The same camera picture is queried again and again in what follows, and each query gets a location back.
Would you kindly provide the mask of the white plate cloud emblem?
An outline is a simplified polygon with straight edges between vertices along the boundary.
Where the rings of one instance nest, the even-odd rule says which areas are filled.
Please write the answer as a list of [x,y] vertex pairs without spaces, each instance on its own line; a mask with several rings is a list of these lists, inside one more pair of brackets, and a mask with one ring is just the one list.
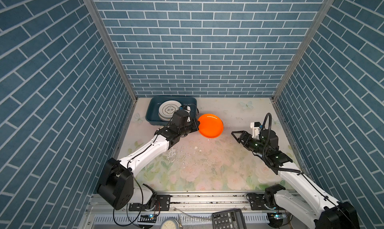
[[163,113],[175,113],[179,108],[182,106],[182,104],[176,100],[168,100],[163,102],[159,106],[159,112]]

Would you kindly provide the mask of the orange small plate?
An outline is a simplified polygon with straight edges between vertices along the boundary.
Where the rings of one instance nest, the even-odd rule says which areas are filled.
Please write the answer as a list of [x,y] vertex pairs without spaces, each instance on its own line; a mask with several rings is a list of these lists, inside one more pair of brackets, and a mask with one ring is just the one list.
[[204,114],[199,117],[198,122],[199,133],[206,138],[217,138],[224,130],[222,120],[214,114]]

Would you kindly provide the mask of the white plate orange sunburst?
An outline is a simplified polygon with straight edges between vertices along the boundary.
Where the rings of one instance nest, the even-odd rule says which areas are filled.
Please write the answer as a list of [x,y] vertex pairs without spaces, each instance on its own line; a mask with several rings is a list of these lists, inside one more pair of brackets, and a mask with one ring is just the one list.
[[158,113],[159,115],[159,118],[162,120],[162,121],[170,121],[172,116],[173,116],[173,112],[172,113],[163,113],[163,112],[159,112]]

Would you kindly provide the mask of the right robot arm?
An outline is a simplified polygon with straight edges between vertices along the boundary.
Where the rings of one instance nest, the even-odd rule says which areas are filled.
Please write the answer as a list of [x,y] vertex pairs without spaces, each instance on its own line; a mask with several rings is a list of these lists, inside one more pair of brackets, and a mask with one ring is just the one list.
[[356,209],[350,203],[342,203],[328,194],[300,171],[293,160],[279,150],[278,138],[274,131],[262,131],[258,138],[246,131],[233,131],[231,135],[301,196],[300,200],[297,199],[282,185],[268,187],[264,195],[267,208],[283,208],[309,229],[360,227]]

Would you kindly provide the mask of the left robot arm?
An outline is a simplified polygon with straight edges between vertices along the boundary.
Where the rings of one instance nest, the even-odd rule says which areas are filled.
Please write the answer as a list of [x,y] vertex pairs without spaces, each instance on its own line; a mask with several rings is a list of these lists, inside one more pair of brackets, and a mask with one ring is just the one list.
[[192,118],[188,111],[177,110],[168,124],[158,129],[148,143],[121,159],[110,158],[106,162],[97,193],[115,210],[129,204],[152,209],[158,193],[148,185],[140,185],[136,179],[138,173],[182,137],[198,131],[199,125],[200,122]]

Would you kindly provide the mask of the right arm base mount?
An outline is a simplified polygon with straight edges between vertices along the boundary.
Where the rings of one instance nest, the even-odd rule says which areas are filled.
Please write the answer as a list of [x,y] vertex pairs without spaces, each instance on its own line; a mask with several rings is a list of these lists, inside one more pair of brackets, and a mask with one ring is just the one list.
[[277,193],[264,193],[256,194],[256,193],[248,193],[246,194],[246,199],[250,204],[252,211],[277,211],[277,210],[285,210],[282,207],[279,207],[275,200],[275,195]]

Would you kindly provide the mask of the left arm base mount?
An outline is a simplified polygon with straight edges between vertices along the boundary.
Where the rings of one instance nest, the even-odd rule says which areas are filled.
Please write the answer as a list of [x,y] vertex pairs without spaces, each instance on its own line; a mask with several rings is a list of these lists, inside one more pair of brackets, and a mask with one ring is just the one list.
[[130,212],[138,212],[138,211],[169,211],[171,204],[171,195],[153,195],[150,200],[142,205],[142,204],[128,204]]

